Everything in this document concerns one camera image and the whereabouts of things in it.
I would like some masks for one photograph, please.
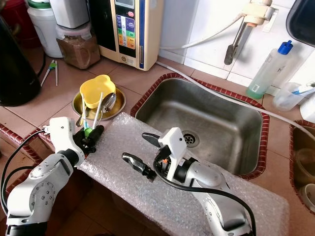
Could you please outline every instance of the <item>bubble wrap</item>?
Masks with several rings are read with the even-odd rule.
[[[96,153],[90,154],[79,169],[141,211],[168,234],[211,235],[201,204],[190,192],[173,188],[158,177],[150,183],[122,159],[122,153],[129,152],[152,168],[158,148],[141,137],[143,132],[161,135],[147,124],[121,113],[105,129]],[[186,155],[203,162],[202,157]],[[251,207],[258,236],[288,235],[289,206],[284,198],[216,165],[213,167],[224,174],[232,192]]]

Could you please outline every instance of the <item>white hose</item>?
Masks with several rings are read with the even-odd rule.
[[[229,28],[232,24],[234,24],[235,22],[237,22],[239,19],[241,19],[242,17],[244,16],[244,14],[238,14],[234,20],[232,20],[231,23],[229,23],[227,26],[225,26],[224,28],[222,28],[221,30],[217,31],[216,33],[212,34],[211,36],[208,36],[206,38],[202,38],[198,41],[195,41],[195,42],[192,42],[192,43],[189,43],[189,44],[185,44],[185,45],[182,45],[182,46],[174,46],[174,47],[163,47],[161,46],[160,49],[164,49],[164,50],[176,50],[176,49],[183,49],[183,48],[190,48],[192,46],[195,46],[197,44],[200,44],[204,41],[207,41],[209,39],[211,39],[212,37],[216,36],[217,34],[221,33],[222,31],[226,30],[227,28]]]
[[[219,93],[217,93],[217,92],[215,92],[215,91],[213,91],[213,90],[211,90],[211,89],[209,89],[209,88],[207,88],[207,87],[204,87],[203,85],[201,85],[201,84],[198,83],[197,81],[193,80],[193,79],[192,79],[191,77],[189,77],[188,75],[185,75],[184,73],[182,73],[182,72],[180,72],[180,71],[174,69],[173,67],[170,67],[170,66],[168,66],[168,65],[165,65],[165,64],[163,64],[163,63],[161,63],[161,62],[159,62],[159,61],[157,61],[156,63],[157,63],[158,65],[161,65],[161,66],[163,66],[163,67],[169,69],[169,70],[172,70],[172,71],[176,72],[177,74],[180,74],[181,76],[183,76],[184,78],[186,78],[186,79],[188,79],[190,82],[192,82],[193,84],[197,85],[198,87],[200,87],[200,88],[206,90],[207,92],[209,92],[209,93],[211,93],[211,94],[213,94],[213,95],[215,95],[215,96],[217,96],[217,97],[220,97],[220,98],[222,98],[222,99],[224,99],[224,100],[226,100],[226,101],[233,102],[233,103],[235,103],[235,104],[241,105],[241,106],[243,106],[243,107],[248,107],[248,108],[251,108],[251,109],[253,109],[253,110],[256,110],[256,111],[259,111],[259,112],[268,114],[268,115],[270,115],[270,116],[272,116],[272,117],[281,119],[281,120],[283,120],[283,121],[285,121],[285,122],[287,122],[287,123],[289,123],[289,124],[292,124],[293,126],[295,126],[295,127],[299,128],[300,130],[302,130],[302,131],[303,131],[304,133],[306,133],[311,139],[313,139],[313,140],[315,141],[315,137],[314,137],[313,134],[311,134],[311,132],[309,132],[309,131],[308,131],[306,128],[304,128],[303,126],[301,126],[301,125],[299,125],[299,124],[297,124],[297,123],[291,121],[290,119],[287,119],[287,118],[285,118],[285,117],[279,116],[279,115],[277,115],[277,114],[275,114],[275,113],[273,113],[273,112],[270,112],[270,111],[267,111],[267,110],[264,110],[264,109],[261,109],[261,108],[258,108],[258,107],[254,107],[254,106],[252,106],[252,105],[250,105],[250,104],[248,104],[248,103],[243,103],[243,102],[240,102],[240,101],[238,101],[238,100],[234,100],[234,99],[232,99],[232,98],[223,96],[223,95],[221,95],[221,94],[219,94]]]

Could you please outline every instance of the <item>blue bottle cap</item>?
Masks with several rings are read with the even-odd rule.
[[[291,43],[292,43],[291,40],[287,42],[283,42],[278,49],[278,53],[287,55],[290,52],[290,50],[293,48],[293,45]]]

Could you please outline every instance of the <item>black container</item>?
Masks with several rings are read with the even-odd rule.
[[[315,47],[315,0],[296,0],[287,19],[291,37]]]
[[[22,105],[39,91],[37,75],[0,17],[0,106]]]

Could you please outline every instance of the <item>metal plate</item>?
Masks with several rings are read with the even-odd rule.
[[[101,120],[108,120],[118,115],[126,104],[126,96],[116,87],[116,102],[113,109],[110,112],[103,114]],[[82,114],[82,97],[80,92],[78,92],[72,100],[72,108],[74,112],[80,116]],[[97,108],[90,109],[87,114],[87,119],[94,120]]]

